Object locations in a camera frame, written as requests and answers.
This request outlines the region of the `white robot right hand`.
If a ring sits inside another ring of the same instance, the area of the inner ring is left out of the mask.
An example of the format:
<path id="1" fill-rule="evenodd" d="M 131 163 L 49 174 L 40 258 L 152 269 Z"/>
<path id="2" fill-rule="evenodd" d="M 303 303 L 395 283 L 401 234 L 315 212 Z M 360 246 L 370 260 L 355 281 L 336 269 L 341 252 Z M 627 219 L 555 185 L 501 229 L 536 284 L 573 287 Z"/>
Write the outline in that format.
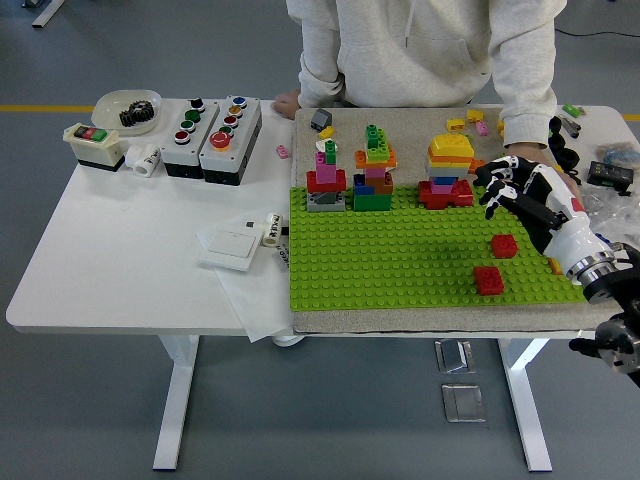
<path id="1" fill-rule="evenodd" d="M 516 215 L 540 254 L 559 262 L 573 283 L 589 260 L 612 256 L 590 228 L 578 198 L 554 168 L 518 156 L 504 156 L 475 171 L 485 188 L 480 204 L 491 219 L 500 207 Z"/>

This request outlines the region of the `person's right hand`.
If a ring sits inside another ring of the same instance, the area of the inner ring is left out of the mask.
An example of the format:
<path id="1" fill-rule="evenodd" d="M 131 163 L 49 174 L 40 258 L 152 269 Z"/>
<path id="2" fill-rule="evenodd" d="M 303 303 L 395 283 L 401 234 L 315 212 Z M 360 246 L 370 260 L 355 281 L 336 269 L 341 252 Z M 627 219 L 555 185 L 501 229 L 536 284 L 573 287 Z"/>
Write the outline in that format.
<path id="1" fill-rule="evenodd" d="M 300 104 L 298 102 L 299 95 L 299 89 L 293 89 L 289 92 L 281 93 L 276 96 L 271 104 L 271 108 L 283 118 L 293 120 L 296 112 L 300 109 Z"/>

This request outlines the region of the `person's left hand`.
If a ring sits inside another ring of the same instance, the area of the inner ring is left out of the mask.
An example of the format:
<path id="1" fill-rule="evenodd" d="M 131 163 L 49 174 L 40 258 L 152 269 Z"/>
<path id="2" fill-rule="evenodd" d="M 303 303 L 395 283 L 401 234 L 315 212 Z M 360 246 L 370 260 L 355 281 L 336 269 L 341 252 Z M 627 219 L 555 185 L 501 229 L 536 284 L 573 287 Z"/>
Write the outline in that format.
<path id="1" fill-rule="evenodd" d="M 582 194 L 578 188 L 577 183 L 566 173 L 558 170 L 555 167 L 555 163 L 545 153 L 546 147 L 539 143 L 531 142 L 519 142 L 508 145 L 506 147 L 506 153 L 512 156 L 518 156 L 525 158 L 532 162 L 537 162 L 550 166 L 558 176 L 565 182 L 572 194 L 583 203 Z"/>

